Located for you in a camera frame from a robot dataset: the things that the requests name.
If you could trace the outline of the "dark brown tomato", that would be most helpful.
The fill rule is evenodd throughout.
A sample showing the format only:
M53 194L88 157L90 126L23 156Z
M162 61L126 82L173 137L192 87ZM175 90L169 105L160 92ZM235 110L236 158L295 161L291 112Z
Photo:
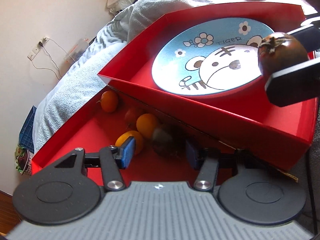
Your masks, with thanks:
M273 73L308 60L306 49L287 33L272 33L258 47L258 66L266 81Z

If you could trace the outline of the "small red fruit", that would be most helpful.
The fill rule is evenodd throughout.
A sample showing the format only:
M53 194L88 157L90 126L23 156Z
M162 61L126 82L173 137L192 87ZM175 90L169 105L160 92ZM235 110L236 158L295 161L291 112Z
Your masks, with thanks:
M135 125L137 119L141 116L141 111L138 108L129 108L125 114L125 122L128 125Z

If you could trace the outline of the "red box with fruits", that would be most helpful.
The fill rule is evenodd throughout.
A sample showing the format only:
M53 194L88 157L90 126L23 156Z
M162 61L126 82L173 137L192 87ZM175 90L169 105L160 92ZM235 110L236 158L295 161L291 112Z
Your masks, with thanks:
M114 144L125 132L125 111L133 106L179 127L203 148L218 148L228 156L235 150L248 150L282 171L293 168L309 147L301 137L187 98L155 91L146 106L127 95L120 98L120 106L111 114L101 109L97 96L89 100L34 155L32 172L77 147L92 153Z

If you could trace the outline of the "dark green tomato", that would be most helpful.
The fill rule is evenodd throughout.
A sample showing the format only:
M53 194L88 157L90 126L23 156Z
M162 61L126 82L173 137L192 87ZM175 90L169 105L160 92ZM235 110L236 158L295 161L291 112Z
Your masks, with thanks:
M174 152L172 135L162 128L156 128L152 135L152 148L160 156L171 155Z

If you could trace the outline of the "orange tangerine middle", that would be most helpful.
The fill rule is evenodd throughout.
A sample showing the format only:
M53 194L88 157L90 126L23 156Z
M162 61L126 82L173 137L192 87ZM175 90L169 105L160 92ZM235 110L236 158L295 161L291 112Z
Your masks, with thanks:
M158 119L149 113L142 114L136 122L138 132L147 139L152 139L153 132L158 126Z

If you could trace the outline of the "orange tangerine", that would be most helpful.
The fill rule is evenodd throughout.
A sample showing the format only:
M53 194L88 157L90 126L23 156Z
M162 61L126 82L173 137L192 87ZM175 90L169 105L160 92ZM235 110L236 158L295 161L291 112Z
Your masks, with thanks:
M118 95L116 92L112 90L105 91L102 95L100 100L98 101L100 103L101 108L106 113L112 113L114 112L119 103Z
M142 114L136 122L138 132L147 139L152 139L153 132L158 126L158 119L149 113Z

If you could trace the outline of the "orange tangerine far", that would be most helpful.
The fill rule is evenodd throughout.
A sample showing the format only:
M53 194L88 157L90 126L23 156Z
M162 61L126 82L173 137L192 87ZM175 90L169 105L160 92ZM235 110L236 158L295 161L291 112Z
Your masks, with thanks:
M100 100L98 101L100 103L101 108L106 113L112 113L114 112L119 103L118 95L116 92L112 90L105 91L102 95Z

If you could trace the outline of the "light blue blanket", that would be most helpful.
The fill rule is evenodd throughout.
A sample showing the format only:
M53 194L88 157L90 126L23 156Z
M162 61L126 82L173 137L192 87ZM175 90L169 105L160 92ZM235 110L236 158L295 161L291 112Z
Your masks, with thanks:
M87 101L105 87L98 73L132 39L166 13L208 4L268 1L298 4L307 15L316 12L306 0L138 0L128 6L96 35L86 49L37 107L33 123L34 151Z

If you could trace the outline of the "white dotted waste bin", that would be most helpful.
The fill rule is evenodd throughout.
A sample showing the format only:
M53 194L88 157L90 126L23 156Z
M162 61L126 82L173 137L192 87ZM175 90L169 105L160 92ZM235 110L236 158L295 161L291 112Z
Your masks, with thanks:
M32 175L31 160L34 154L17 145L15 150L15 168L20 174Z

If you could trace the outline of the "blue plastic crate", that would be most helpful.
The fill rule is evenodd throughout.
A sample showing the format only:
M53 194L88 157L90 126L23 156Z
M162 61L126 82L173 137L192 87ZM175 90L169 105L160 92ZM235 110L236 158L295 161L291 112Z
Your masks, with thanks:
M34 153L34 144L33 144L33 124L34 117L36 113L36 107L33 106L24 121L24 124L20 130L18 137L18 144L21 148L25 148L30 152Z

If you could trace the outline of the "red box with plate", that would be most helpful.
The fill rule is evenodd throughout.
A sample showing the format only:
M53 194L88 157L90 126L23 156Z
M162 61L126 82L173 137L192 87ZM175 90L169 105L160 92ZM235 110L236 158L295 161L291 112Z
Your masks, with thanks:
M170 12L130 41L99 76L112 87L169 116L289 170L312 144L316 99L287 107L274 106L266 97L262 79L235 94L196 99L165 92L151 78L151 65L161 46L189 27L228 16L245 16L276 31L294 29L305 19L300 5L274 2L211 4Z

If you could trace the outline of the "blue tiger plate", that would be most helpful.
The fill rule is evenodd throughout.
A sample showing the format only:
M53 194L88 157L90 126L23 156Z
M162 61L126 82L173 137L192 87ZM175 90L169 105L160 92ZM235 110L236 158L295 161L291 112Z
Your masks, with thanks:
M273 32L264 23L240 17L195 25L159 51L152 79L164 91L183 96L240 90L261 78L258 46Z

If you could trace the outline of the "clear plastic storage box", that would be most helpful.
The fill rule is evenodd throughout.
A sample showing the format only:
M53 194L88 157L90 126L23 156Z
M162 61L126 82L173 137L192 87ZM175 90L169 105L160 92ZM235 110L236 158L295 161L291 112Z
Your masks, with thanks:
M78 42L76 42L76 44L71 48L71 50L66 53L65 61L68 64L73 64L74 62L78 61L88 47L89 43L87 38L79 39Z

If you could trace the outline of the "white wall socket strip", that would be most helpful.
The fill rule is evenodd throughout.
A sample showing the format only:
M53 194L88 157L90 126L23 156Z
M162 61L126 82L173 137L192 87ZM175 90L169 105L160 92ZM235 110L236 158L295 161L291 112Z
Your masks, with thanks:
M49 37L43 37L39 40L39 42L33 47L33 49L28 54L27 58L30 61L36 57L36 55L40 52L40 50L44 47L44 45L49 41Z

